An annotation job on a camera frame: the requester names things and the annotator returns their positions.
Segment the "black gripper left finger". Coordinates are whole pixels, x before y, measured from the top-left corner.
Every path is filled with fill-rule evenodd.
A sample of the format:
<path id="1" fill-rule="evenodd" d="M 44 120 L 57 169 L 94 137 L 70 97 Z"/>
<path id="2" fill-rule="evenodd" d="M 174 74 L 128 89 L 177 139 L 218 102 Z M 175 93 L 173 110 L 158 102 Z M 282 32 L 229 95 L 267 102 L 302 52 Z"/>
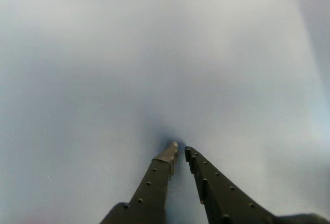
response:
<path id="1" fill-rule="evenodd" d="M 115 205 L 101 223 L 167 223 L 165 205 L 168 183 L 174 175 L 178 144 L 154 157 L 130 202 Z"/>

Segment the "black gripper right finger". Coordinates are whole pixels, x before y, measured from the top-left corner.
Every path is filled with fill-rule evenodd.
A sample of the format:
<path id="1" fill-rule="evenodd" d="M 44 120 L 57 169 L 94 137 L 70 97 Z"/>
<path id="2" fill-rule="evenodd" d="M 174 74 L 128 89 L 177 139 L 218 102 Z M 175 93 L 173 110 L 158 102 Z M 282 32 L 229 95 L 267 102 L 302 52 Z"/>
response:
<path id="1" fill-rule="evenodd" d="M 200 152 L 185 148 L 201 204 L 209 223 L 276 223 L 276 217 L 257 204 Z"/>

